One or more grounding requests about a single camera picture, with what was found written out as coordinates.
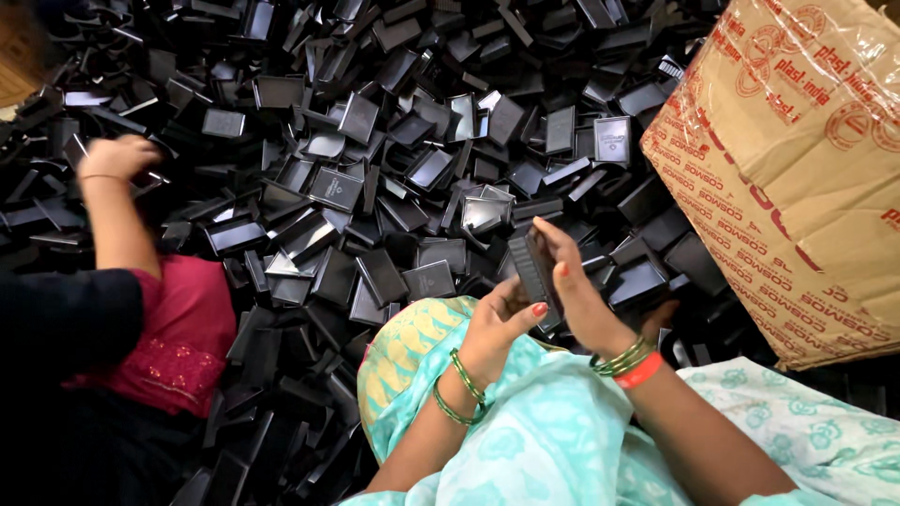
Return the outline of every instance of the bracelet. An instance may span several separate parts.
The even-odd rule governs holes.
[[[487,409],[484,407],[484,402],[478,401],[478,407],[481,411],[471,418],[465,418],[464,416],[457,414],[456,411],[450,409],[450,406],[447,406],[446,402],[444,402],[444,398],[441,397],[440,392],[437,391],[437,382],[441,380],[441,376],[438,376],[435,380],[435,385],[431,388],[431,394],[435,398],[435,402],[437,402],[437,407],[441,409],[451,420],[459,423],[461,425],[472,426],[479,421],[484,419],[484,415],[487,413]]]
[[[638,336],[637,341],[629,349],[612,360],[598,364],[600,357],[594,355],[590,359],[590,367],[601,376],[617,376],[627,373],[653,352],[653,347],[646,347],[644,344],[644,336]]]
[[[128,181],[122,179],[121,177],[112,176],[109,174],[89,174],[87,176],[78,176],[78,177],[76,177],[76,180],[78,181],[79,184],[81,184],[86,179],[90,179],[91,177],[109,177],[110,179],[115,179],[116,181],[122,181],[123,183],[128,183]]]
[[[635,388],[637,385],[647,381],[647,378],[656,374],[661,365],[662,355],[658,351],[653,351],[637,367],[630,372],[614,377],[613,381],[624,389]]]
[[[484,403],[484,392],[479,392],[478,389],[475,388],[475,385],[472,383],[472,378],[465,372],[463,363],[459,361],[459,355],[457,355],[458,352],[459,350],[456,348],[450,350],[450,360],[453,361],[453,367],[456,368],[456,372],[459,373],[460,379],[463,380],[463,384],[469,389],[472,397],[474,397],[479,404]]]

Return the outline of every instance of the black sleeve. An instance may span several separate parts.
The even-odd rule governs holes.
[[[122,360],[138,342],[143,309],[138,278],[126,269],[0,274],[7,350],[36,365],[44,379]]]

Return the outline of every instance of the red wristband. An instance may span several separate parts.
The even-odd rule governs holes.
[[[647,381],[647,378],[654,375],[662,365],[662,355],[660,352],[654,351],[637,365],[634,369],[627,373],[616,376],[613,381],[622,388],[635,388],[637,385]]]

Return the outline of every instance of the light blue sari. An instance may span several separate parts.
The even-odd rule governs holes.
[[[365,434],[379,462],[393,451],[428,399],[435,379],[449,365],[450,349],[460,347],[476,303],[470,297],[419,301],[388,322],[375,338],[359,371],[358,395]],[[343,504],[691,504],[671,477],[653,441],[628,424],[632,407],[622,390],[611,380],[591,373],[587,357],[552,351],[528,336],[514,342],[500,380],[486,392],[488,415],[469,430],[459,453],[443,471],[423,478],[409,492],[362,494]],[[749,405],[747,412],[755,414],[745,416],[741,412],[730,416],[724,412],[754,438],[754,430],[737,419],[764,425],[772,418],[775,401],[769,404],[759,396],[741,392],[749,392],[747,389],[756,383],[772,383],[775,376],[779,379],[774,386],[789,398],[806,388],[794,382],[790,382],[790,389],[784,388],[787,378],[749,361],[742,361],[741,366],[738,375],[722,371],[720,378],[710,372],[716,388],[706,388],[706,378],[690,379],[701,369],[685,371],[688,383],[717,408],[717,392],[724,392],[726,397],[737,393],[732,401]],[[751,375],[753,384],[748,384]],[[788,406],[791,401],[783,403]],[[848,409],[855,410],[846,404],[833,408],[843,414]],[[879,423],[883,420],[887,425],[882,430],[900,427],[870,413],[865,413],[865,417]],[[806,439],[805,434],[793,437]],[[900,457],[893,464],[882,463],[886,466],[882,473],[885,479],[876,478],[875,470],[870,476],[861,474],[872,478],[872,488],[843,494],[817,486],[821,485],[821,476],[804,476],[802,470],[798,473],[791,467],[797,462],[779,462],[778,456],[785,451],[784,441],[779,443],[781,446],[767,447],[758,438],[754,440],[804,490],[767,498],[754,496],[744,504],[838,503],[816,490],[841,501],[865,501],[865,497],[866,504],[878,506],[897,504],[891,500],[900,497],[900,480],[891,483],[898,478]],[[789,439],[788,450],[793,440]],[[850,464],[846,466],[847,470],[852,469]]]

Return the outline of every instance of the green bangle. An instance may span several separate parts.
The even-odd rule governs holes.
[[[641,348],[642,348],[643,346],[644,346],[644,336],[638,336],[638,337],[637,337],[637,341],[635,341],[634,344],[631,345],[630,348],[628,348],[627,350],[623,351],[622,354],[619,355],[618,357],[613,358],[613,359],[611,359],[611,360],[608,360],[608,361],[605,361],[605,362],[602,362],[602,363],[598,364],[598,361],[600,360],[600,356],[599,356],[599,355],[594,355],[594,356],[590,359],[590,366],[591,366],[597,373],[599,373],[599,374],[605,374],[605,373],[607,373],[608,371],[611,371],[613,368],[618,367],[618,366],[621,365],[621,364],[630,362],[631,358],[632,358],[634,355],[636,355],[636,354],[641,350]]]
[[[590,367],[601,376],[618,376],[634,369],[641,364],[653,352],[653,346],[645,346],[644,336],[638,336],[637,341],[629,349],[622,352],[616,358],[598,365],[600,357],[594,355],[590,359]]]
[[[487,408],[484,407],[484,402],[478,401],[478,407],[481,408],[481,411],[471,418],[465,418],[462,415],[456,413],[450,409],[450,406],[447,406],[446,402],[444,402],[444,398],[441,397],[441,394],[437,391],[437,382],[441,380],[441,376],[438,376],[435,380],[435,385],[431,388],[431,394],[435,398],[435,402],[437,402],[437,407],[441,409],[451,420],[459,423],[461,425],[472,426],[479,421],[484,419],[484,415],[488,412]]]
[[[450,350],[450,360],[453,361],[453,367],[456,368],[456,372],[459,373],[460,379],[463,380],[463,384],[465,384],[465,387],[469,389],[472,397],[474,397],[479,404],[483,404],[484,392],[479,392],[478,389],[475,388],[475,385],[472,383],[472,378],[469,377],[469,373],[465,372],[463,363],[459,361],[459,356],[457,355],[458,352],[459,350],[456,348]]]

